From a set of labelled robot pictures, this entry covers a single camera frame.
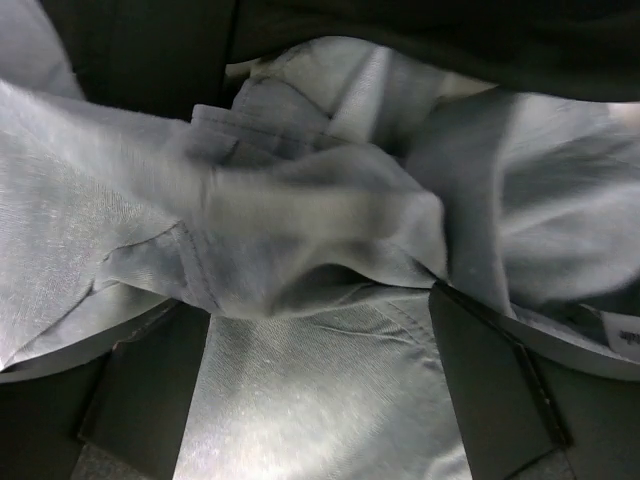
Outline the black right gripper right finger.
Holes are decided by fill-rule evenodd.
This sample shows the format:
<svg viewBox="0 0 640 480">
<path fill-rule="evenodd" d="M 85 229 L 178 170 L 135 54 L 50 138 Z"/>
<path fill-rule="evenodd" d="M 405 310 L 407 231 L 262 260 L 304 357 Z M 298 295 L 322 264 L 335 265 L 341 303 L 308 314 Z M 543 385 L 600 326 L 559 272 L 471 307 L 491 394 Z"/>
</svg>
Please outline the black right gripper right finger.
<svg viewBox="0 0 640 480">
<path fill-rule="evenodd" d="M 473 478 L 638 478 L 636 359 L 443 283 L 429 310 Z"/>
</svg>

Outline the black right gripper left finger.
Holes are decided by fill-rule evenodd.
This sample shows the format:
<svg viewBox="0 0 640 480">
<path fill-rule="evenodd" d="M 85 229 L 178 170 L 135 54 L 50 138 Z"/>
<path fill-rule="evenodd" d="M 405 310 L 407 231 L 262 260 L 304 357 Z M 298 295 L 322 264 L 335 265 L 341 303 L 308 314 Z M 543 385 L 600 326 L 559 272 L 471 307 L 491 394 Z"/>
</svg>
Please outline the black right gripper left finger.
<svg viewBox="0 0 640 480">
<path fill-rule="evenodd" d="M 208 329 L 167 301 L 2 371 L 2 478 L 172 478 Z"/>
</svg>

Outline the grey shirt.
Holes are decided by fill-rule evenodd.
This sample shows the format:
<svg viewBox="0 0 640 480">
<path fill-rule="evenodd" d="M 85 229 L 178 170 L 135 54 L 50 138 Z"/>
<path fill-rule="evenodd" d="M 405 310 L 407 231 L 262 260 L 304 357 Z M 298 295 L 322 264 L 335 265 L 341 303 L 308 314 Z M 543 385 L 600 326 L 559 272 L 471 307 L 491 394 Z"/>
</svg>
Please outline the grey shirt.
<svg viewBox="0 0 640 480">
<path fill-rule="evenodd" d="M 438 283 L 639 364 L 639 98 L 325 36 L 167 116 L 90 98 L 46 2 L 1 5 L 1 373 L 205 311 L 170 479 L 475 479 Z"/>
</svg>

